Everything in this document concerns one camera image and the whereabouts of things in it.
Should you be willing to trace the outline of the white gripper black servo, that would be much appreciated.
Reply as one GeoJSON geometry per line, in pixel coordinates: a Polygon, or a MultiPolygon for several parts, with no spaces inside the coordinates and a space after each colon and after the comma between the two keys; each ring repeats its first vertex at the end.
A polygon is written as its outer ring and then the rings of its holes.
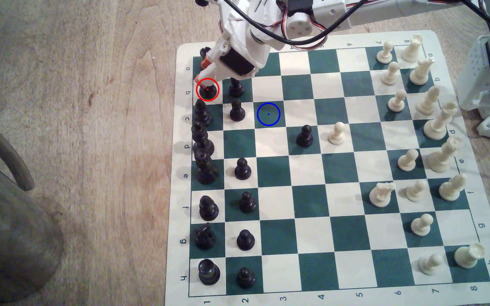
{"type": "MultiPolygon", "coordinates": [[[[282,11],[276,1],[233,1],[253,21],[267,25],[268,31],[282,37],[282,11]]],[[[222,37],[213,47],[200,50],[202,71],[195,77],[199,84],[214,84],[228,77],[252,78],[266,65],[272,49],[281,50],[284,43],[252,26],[225,1],[219,1],[222,37]]]]}

